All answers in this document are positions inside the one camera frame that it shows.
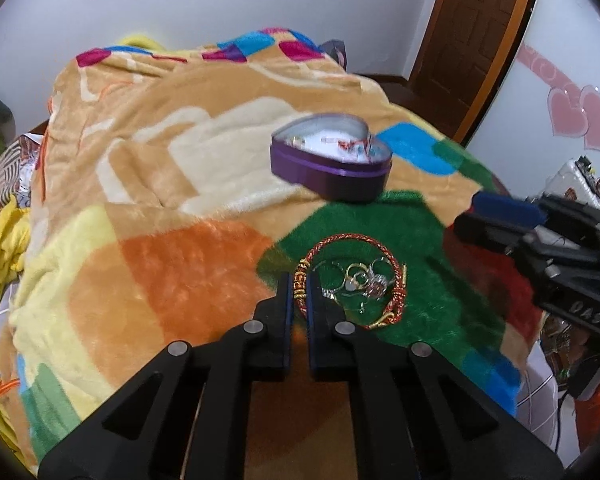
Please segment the silver rings jewelry cluster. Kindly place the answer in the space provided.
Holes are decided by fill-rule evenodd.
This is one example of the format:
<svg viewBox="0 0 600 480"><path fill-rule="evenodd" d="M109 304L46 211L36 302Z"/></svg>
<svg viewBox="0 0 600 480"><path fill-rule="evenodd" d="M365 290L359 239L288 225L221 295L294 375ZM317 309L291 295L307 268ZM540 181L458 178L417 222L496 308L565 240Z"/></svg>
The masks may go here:
<svg viewBox="0 0 600 480"><path fill-rule="evenodd" d="M370 263L323 260L314 266L314 271L320 278L325 298L358 314L383 302L396 282L387 257L378 257Z"/></svg>

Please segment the purple heart-shaped tin box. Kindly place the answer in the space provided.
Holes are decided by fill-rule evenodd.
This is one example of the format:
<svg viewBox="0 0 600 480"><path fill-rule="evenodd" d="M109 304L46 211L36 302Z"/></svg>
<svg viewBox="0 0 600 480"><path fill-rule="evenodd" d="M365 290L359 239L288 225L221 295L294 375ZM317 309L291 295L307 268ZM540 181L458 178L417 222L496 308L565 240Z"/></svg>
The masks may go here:
<svg viewBox="0 0 600 480"><path fill-rule="evenodd" d="M272 134L272 174L331 202L370 203L384 192L392 151L363 119L315 114Z"/></svg>

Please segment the brown wooden door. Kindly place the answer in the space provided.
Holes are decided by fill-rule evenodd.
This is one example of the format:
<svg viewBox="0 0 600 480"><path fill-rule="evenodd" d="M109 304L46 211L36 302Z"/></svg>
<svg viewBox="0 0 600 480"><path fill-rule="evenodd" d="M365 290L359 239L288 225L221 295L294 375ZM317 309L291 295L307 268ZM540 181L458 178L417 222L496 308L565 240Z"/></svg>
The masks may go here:
<svg viewBox="0 0 600 480"><path fill-rule="evenodd" d="M408 76L413 110L462 143L489 104L531 0L436 0Z"/></svg>

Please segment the purple bag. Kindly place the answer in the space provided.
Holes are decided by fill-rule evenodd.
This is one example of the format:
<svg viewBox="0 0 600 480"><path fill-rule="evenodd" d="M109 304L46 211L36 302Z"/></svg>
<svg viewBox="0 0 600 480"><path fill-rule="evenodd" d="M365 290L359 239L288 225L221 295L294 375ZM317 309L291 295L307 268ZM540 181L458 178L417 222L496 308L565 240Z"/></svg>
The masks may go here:
<svg viewBox="0 0 600 480"><path fill-rule="evenodd" d="M321 50L332 58L344 70L348 67L346 45L342 40L331 39L320 44Z"/></svg>

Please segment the colourful plush blanket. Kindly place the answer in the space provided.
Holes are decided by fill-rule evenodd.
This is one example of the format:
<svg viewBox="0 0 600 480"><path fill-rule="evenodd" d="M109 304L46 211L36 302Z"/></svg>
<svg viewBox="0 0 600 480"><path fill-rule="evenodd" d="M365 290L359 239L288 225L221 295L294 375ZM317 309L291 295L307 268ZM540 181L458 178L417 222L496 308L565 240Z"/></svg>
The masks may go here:
<svg viewBox="0 0 600 480"><path fill-rule="evenodd" d="M320 113L361 118L393 152L373 203L323 200L270 168L272 134ZM498 182L464 148L269 28L189 51L104 47L57 76L32 182L31 240L1 332L4 399L24 463L44 455L166 344L245 322L324 237L357 232L407 268L402 320L515 413L541 313L454 240Z"/></svg>

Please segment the yellow pillow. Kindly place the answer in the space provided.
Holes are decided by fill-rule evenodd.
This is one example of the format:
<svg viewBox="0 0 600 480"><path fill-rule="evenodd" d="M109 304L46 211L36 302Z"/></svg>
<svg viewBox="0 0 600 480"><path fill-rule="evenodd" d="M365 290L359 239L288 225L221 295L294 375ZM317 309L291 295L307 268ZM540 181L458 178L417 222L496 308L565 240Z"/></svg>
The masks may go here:
<svg viewBox="0 0 600 480"><path fill-rule="evenodd" d="M166 50L158 41L141 34L125 36L118 41L118 45L154 52L163 52Z"/></svg>

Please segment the pink heart wall sticker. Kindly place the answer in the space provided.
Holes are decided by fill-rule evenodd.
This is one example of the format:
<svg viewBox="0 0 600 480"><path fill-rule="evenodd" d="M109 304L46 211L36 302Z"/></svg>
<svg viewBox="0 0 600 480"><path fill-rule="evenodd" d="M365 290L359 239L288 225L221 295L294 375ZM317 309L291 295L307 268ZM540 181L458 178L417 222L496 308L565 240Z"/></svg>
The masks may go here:
<svg viewBox="0 0 600 480"><path fill-rule="evenodd" d="M554 136L581 138L586 150L600 152L600 89L579 87L553 62L522 44L516 60L548 85L547 110Z"/></svg>

